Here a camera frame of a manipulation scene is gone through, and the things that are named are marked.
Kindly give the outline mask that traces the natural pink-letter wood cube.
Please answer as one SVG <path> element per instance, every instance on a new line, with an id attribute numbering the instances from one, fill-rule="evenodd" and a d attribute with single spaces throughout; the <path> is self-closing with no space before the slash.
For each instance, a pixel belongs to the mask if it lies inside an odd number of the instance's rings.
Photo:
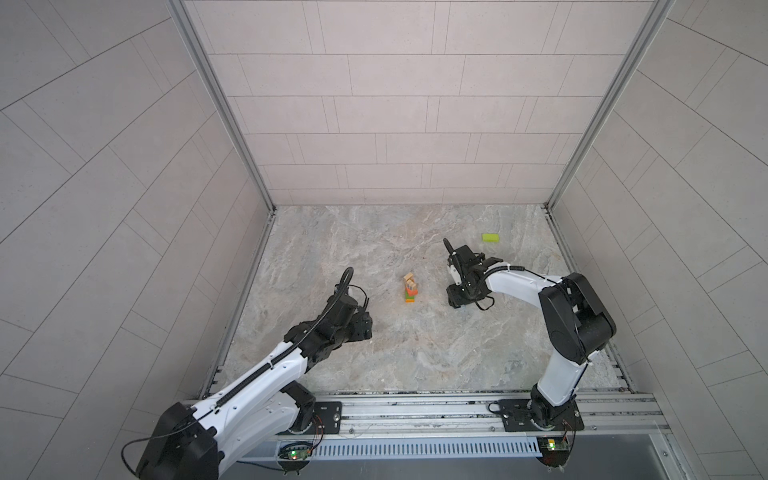
<path id="1" fill-rule="evenodd" d="M 407 273 L 404 277 L 404 285 L 405 288 L 408 290 L 416 290 L 417 289 L 417 283 L 415 281 L 415 276 L 413 272 Z"/>

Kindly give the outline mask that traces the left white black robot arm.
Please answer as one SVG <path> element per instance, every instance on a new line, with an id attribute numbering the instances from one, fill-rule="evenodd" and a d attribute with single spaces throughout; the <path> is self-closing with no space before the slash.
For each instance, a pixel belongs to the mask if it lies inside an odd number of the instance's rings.
<path id="1" fill-rule="evenodd" d="M 353 274 L 346 268 L 320 315 L 293 326 L 248 372 L 203 400 L 169 407 L 129 472 L 137 479 L 217 479 L 270 437 L 304 432 L 316 399 L 300 378 L 344 343 L 372 336 L 367 305 L 349 293 Z"/>

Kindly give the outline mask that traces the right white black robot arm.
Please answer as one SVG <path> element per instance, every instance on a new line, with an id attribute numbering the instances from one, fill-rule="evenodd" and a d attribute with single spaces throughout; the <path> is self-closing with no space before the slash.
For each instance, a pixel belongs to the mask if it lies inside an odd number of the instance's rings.
<path id="1" fill-rule="evenodd" d="M 575 390 L 594 354 L 616 334 L 616 324 L 589 280 L 573 272 L 544 276 L 500 258 L 455 248 L 443 240 L 453 283 L 446 288 L 449 305 L 461 308 L 491 299 L 494 293 L 522 300 L 541 310 L 553 347 L 548 365 L 532 387 L 527 421 L 543 431 L 580 428 Z"/>

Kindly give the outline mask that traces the left green circuit board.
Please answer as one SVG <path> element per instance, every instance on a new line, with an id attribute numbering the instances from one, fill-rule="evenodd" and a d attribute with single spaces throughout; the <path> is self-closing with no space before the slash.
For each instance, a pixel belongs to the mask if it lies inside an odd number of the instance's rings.
<path id="1" fill-rule="evenodd" d="M 277 463 L 285 472 L 298 472 L 309 464 L 314 445 L 298 441 L 283 445 L 277 453 Z"/>

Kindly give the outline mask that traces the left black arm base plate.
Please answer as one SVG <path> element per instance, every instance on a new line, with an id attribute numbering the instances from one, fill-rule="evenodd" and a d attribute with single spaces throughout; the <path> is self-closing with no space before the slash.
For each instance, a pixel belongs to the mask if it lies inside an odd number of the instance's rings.
<path id="1" fill-rule="evenodd" d="M 341 402 L 315 402 L 311 407 L 305 405 L 298 410 L 298 415 L 288 430 L 281 435 L 313 435 L 321 430 L 328 434 L 338 434 L 342 417 Z"/>

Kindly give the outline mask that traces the aluminium mounting rail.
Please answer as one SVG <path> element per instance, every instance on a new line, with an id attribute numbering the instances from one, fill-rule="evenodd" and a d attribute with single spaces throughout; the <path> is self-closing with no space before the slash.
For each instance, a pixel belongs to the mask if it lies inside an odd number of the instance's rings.
<path id="1" fill-rule="evenodd" d="M 315 397 L 316 402 L 343 404 L 340 431 L 317 436 L 327 440 L 470 436 L 665 433 L 669 426 L 651 394 L 619 390 L 580 393 L 575 402 L 585 429 L 571 431 L 506 432 L 500 417 L 489 404 L 501 399 L 530 400 L 524 392 L 338 394 Z"/>

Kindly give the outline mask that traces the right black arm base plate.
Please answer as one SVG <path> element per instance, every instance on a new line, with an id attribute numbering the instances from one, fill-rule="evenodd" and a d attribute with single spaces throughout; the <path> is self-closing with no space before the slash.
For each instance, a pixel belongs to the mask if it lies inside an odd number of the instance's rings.
<path id="1" fill-rule="evenodd" d="M 534 422 L 533 412 L 526 399 L 501 399 L 489 404 L 490 413 L 501 418 L 506 432 L 544 432 L 569 430 L 582 431 L 585 425 L 574 400 L 556 407 L 551 426 L 540 427 Z"/>

